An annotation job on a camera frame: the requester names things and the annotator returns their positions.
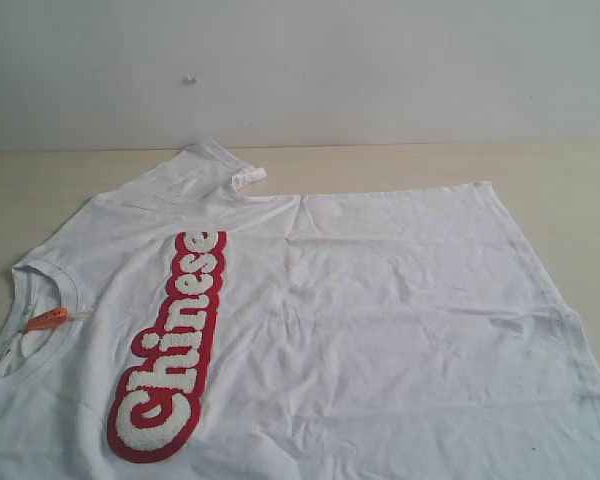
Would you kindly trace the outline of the white t-shirt red lettering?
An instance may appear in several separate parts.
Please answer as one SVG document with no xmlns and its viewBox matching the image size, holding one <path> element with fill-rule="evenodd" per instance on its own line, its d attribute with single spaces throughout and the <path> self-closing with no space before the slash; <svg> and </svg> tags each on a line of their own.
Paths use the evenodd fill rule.
<svg viewBox="0 0 600 480">
<path fill-rule="evenodd" d="M 191 146 L 13 267 L 0 479 L 600 479 L 599 367 L 489 183 L 265 175 Z"/>
</svg>

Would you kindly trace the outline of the orange ribbon neck tag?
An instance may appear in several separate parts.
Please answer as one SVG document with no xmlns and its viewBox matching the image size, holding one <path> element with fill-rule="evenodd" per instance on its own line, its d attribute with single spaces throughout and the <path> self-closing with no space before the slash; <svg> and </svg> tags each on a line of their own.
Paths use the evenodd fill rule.
<svg viewBox="0 0 600 480">
<path fill-rule="evenodd" d="M 47 314 L 47 323 L 49 327 L 57 327 L 68 321 L 69 312 L 66 307 L 60 306 L 50 310 Z"/>
</svg>

